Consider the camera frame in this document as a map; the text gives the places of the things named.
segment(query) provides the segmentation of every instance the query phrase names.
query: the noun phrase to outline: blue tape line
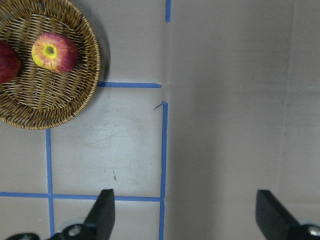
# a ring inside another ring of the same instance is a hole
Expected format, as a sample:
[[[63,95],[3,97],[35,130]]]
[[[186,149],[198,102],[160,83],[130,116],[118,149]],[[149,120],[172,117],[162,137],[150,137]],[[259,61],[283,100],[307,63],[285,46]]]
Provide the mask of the blue tape line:
[[[54,198],[52,183],[52,155],[51,155],[51,130],[45,130],[45,148],[46,148],[46,176],[48,187],[48,206],[49,206],[49,224],[50,235],[55,234],[55,215],[54,215]]]
[[[0,191],[0,197],[46,199],[46,198],[48,198],[48,194],[46,194],[46,193]]]
[[[97,200],[96,195],[53,194],[54,199]]]
[[[54,194],[54,199],[97,200],[97,195]],[[115,201],[160,202],[160,197],[149,196],[115,196]]]
[[[134,89],[160,89],[162,86],[157,83],[148,82],[110,82],[99,81],[100,88],[134,88]]]
[[[153,196],[115,196],[116,201],[129,201],[129,202],[160,202],[160,197]]]
[[[161,189],[160,189],[160,216],[159,216],[159,240],[165,235],[165,197],[167,175],[167,131],[168,131],[168,103],[162,102],[162,143],[161,143]]]
[[[165,0],[165,21],[171,21],[171,0]]]

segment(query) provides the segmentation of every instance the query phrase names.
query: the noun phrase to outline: woven basket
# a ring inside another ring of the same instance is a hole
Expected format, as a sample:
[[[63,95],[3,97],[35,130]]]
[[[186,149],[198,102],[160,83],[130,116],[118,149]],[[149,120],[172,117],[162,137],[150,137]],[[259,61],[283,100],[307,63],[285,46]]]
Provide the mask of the woven basket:
[[[62,34],[78,49],[75,68],[55,73],[38,67],[31,49],[44,32]],[[82,13],[68,0],[0,0],[0,39],[21,59],[12,81],[0,84],[0,119],[40,130],[74,118],[94,94],[100,75],[98,41]]]

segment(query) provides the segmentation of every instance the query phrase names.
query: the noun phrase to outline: yellow and red apple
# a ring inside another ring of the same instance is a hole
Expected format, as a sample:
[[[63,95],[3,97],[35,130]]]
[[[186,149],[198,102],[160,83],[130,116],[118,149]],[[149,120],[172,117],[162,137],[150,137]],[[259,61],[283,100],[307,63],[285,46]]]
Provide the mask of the yellow and red apple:
[[[14,79],[21,67],[17,52],[6,42],[0,40],[0,84]]]
[[[32,46],[33,61],[56,73],[70,72],[77,63],[78,50],[74,42],[58,33],[41,34]]]

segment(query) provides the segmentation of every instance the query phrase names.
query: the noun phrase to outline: screw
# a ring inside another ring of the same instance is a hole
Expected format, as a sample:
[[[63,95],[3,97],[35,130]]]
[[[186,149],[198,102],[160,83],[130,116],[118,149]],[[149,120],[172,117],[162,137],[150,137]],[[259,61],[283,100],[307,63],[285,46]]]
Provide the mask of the screw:
[[[81,226],[80,225],[74,225],[73,228],[71,228],[68,231],[69,236],[75,236],[78,235],[81,232]]]
[[[32,236],[24,234],[19,240],[32,240]]]
[[[319,237],[320,236],[320,228],[317,226],[309,226],[308,227],[308,232],[312,236]]]

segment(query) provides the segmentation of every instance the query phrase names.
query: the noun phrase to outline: scuff mark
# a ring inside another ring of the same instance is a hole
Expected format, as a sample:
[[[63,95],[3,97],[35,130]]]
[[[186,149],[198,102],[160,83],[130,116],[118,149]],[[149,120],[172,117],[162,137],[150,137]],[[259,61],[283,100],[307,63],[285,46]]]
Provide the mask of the scuff mark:
[[[112,168],[112,172],[113,172],[113,178],[115,181],[117,181],[117,178],[116,178],[116,173],[115,173],[115,170]]]

